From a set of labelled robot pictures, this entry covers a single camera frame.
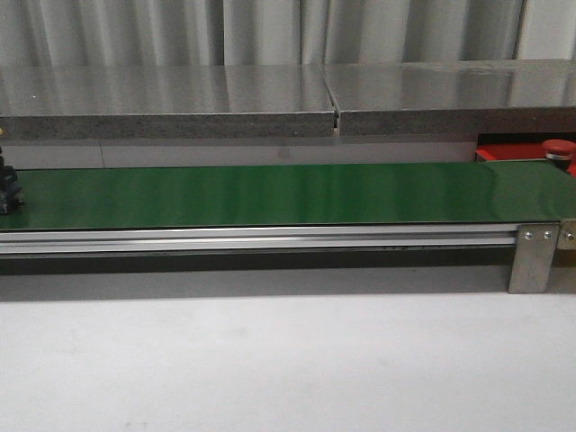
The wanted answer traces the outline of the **red plastic tray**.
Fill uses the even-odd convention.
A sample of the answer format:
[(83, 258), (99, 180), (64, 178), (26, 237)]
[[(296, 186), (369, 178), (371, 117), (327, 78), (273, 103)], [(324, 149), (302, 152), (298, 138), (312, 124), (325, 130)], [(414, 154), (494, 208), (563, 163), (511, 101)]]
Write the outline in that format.
[[(475, 150), (477, 161), (505, 161), (545, 159), (541, 144), (545, 140), (570, 140), (575, 143), (574, 132), (487, 134), (479, 137)], [(567, 172), (575, 177), (575, 156)]]

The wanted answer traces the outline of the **green conveyor belt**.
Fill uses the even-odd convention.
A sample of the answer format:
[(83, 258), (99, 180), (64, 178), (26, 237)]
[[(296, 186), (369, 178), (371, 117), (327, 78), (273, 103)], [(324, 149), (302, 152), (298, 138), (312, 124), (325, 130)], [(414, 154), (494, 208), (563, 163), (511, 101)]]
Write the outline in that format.
[(3, 230), (560, 221), (575, 180), (542, 161), (23, 170)]

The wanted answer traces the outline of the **grey stone shelf slab right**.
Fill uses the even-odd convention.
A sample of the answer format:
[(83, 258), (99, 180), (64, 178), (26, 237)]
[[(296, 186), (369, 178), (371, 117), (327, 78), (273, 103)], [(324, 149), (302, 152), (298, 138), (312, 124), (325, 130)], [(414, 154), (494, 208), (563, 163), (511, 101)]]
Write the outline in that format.
[(323, 76), (343, 136), (575, 130), (572, 60), (339, 64)]

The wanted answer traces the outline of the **red mushroom push button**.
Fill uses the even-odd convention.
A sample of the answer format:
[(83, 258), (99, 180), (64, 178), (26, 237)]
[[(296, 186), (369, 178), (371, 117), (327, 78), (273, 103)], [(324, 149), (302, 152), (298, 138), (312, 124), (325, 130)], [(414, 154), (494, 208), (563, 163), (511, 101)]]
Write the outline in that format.
[(575, 143), (567, 139), (547, 139), (541, 144), (545, 158), (567, 172), (575, 156)]

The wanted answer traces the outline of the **grey stone shelf slab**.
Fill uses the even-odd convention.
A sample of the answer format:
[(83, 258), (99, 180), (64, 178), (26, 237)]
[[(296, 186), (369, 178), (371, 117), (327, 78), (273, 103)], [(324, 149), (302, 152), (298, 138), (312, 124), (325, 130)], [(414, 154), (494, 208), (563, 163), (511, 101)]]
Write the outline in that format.
[(343, 136), (575, 130), (572, 60), (339, 64), (323, 76)]
[(329, 137), (314, 66), (4, 67), (2, 140)]

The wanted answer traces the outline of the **grey curtain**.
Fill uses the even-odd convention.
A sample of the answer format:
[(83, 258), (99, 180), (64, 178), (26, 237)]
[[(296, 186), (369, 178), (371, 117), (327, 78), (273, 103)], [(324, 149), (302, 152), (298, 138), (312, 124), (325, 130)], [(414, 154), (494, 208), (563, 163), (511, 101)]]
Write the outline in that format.
[(4, 1), (1, 63), (573, 59), (572, 1)]

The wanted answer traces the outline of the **grey stone shelf slab left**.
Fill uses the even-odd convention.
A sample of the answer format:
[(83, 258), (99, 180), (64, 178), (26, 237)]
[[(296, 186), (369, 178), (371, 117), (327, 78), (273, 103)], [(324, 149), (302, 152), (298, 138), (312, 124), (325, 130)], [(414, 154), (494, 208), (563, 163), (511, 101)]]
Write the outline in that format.
[(4, 67), (2, 140), (329, 137), (314, 66)]

